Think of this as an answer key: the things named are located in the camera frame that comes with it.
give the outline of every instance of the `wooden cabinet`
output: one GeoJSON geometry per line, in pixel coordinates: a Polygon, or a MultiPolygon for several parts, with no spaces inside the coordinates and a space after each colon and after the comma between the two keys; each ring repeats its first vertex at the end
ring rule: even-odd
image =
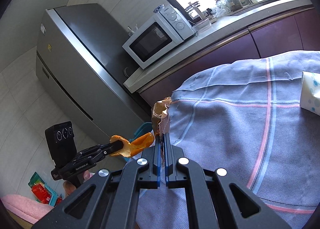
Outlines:
{"type": "Polygon", "coordinates": [[[253,31],[252,36],[262,58],[303,49],[294,16],[253,31]]]}
{"type": "Polygon", "coordinates": [[[320,16],[315,9],[294,16],[301,36],[303,49],[320,51],[320,16]]]}
{"type": "Polygon", "coordinates": [[[172,92],[180,87],[185,80],[200,71],[221,64],[233,63],[239,59],[259,58],[253,39],[250,34],[247,34],[183,67],[140,95],[149,105],[153,106],[155,102],[171,96],[172,92]]]}

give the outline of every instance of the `microwave knob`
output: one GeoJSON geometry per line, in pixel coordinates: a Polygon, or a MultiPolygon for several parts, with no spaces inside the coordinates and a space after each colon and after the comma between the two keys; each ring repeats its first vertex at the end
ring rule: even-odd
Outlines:
{"type": "Polygon", "coordinates": [[[182,30],[184,28],[184,23],[178,22],[176,26],[178,30],[182,30]]]}
{"type": "Polygon", "coordinates": [[[168,15],[168,18],[171,20],[171,21],[174,21],[177,19],[177,15],[175,13],[171,13],[168,15]]]}

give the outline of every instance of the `microwave door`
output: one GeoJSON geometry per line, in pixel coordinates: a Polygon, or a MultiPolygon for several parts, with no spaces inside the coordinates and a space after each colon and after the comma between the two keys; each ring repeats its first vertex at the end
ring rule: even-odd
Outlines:
{"type": "Polygon", "coordinates": [[[130,37],[124,47],[144,69],[182,42],[166,19],[156,13],[130,37]]]}

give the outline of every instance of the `kitchen appliance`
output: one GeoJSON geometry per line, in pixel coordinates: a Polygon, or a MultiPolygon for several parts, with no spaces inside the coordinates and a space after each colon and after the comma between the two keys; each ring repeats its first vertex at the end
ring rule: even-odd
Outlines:
{"type": "Polygon", "coordinates": [[[64,114],[98,144],[131,138],[150,106],[123,85],[139,65],[122,48],[128,34],[99,4],[46,10],[36,75],[64,114]]]}
{"type": "Polygon", "coordinates": [[[199,1],[194,3],[189,2],[188,4],[189,6],[187,6],[184,10],[191,16],[194,23],[205,20],[206,16],[199,9],[201,6],[199,1]]]}
{"type": "Polygon", "coordinates": [[[190,23],[171,5],[161,8],[122,46],[143,69],[194,35],[190,23]]]}

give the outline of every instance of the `microwave window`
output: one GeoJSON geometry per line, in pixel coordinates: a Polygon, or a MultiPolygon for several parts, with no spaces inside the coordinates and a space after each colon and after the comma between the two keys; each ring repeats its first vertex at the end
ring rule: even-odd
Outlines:
{"type": "Polygon", "coordinates": [[[154,22],[129,47],[145,62],[171,42],[169,35],[157,22],[154,22]]]}

